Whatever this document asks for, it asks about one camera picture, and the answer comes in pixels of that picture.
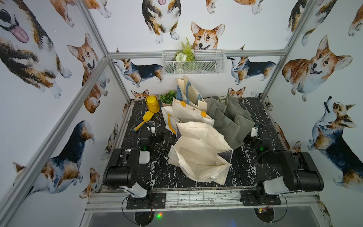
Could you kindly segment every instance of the green plant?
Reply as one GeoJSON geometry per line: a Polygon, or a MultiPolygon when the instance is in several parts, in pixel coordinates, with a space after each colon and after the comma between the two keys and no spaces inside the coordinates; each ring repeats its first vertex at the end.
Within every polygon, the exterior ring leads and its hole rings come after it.
{"type": "Polygon", "coordinates": [[[169,91],[168,93],[165,93],[164,95],[160,95],[160,100],[165,104],[172,104],[173,98],[176,98],[176,92],[175,91],[169,91]]]}

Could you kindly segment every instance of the yellow canister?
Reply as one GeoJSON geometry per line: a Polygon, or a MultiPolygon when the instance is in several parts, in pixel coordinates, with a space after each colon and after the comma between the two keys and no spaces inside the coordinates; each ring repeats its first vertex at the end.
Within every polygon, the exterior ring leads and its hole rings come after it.
{"type": "Polygon", "coordinates": [[[158,97],[157,96],[148,96],[145,99],[147,107],[149,108],[149,111],[153,112],[153,113],[157,113],[160,110],[160,105],[158,102],[158,97]]]}

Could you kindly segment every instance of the marble surface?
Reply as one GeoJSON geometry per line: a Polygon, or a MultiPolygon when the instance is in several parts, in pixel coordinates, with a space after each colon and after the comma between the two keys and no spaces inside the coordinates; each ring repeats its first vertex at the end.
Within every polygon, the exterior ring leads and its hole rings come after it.
{"type": "MultiPolygon", "coordinates": [[[[263,137],[270,138],[273,147],[277,150],[283,149],[283,145],[273,127],[273,122],[259,98],[243,98],[240,104],[248,110],[255,122],[264,125],[263,137]]],[[[123,149],[136,148],[138,136],[132,131],[140,122],[147,111],[145,101],[135,101],[134,108],[126,134],[122,142],[123,149]]],[[[270,165],[257,163],[256,157],[250,151],[251,146],[243,145],[234,150],[232,156],[232,167],[229,170],[225,185],[219,185],[215,182],[196,182],[187,178],[179,167],[168,164],[168,153],[171,145],[175,142],[175,135],[165,129],[165,122],[161,111],[155,114],[151,121],[155,122],[156,130],[163,131],[165,141],[156,144],[155,151],[151,155],[148,164],[140,165],[138,183],[141,186],[150,186],[154,189],[176,189],[176,188],[200,188],[200,187],[241,187],[253,186],[261,180],[273,179],[280,176],[281,169],[270,165]]]]}

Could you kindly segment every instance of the yellow bag strap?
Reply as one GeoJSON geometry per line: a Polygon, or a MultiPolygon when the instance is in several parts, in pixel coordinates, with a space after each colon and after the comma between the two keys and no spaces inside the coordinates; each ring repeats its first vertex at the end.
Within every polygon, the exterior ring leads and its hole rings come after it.
{"type": "Polygon", "coordinates": [[[176,135],[176,131],[173,129],[173,127],[171,127],[171,124],[170,124],[170,116],[171,116],[171,114],[168,113],[168,126],[169,126],[170,130],[176,135]]]}

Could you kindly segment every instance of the yellow scoop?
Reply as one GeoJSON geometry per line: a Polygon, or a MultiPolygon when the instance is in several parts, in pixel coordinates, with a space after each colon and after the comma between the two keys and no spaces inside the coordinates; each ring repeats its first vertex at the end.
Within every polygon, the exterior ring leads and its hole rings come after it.
{"type": "Polygon", "coordinates": [[[154,113],[151,111],[147,111],[144,115],[144,117],[142,118],[144,121],[141,122],[138,126],[136,126],[133,131],[137,131],[145,122],[148,122],[151,120],[151,118],[153,117],[154,113]]]}

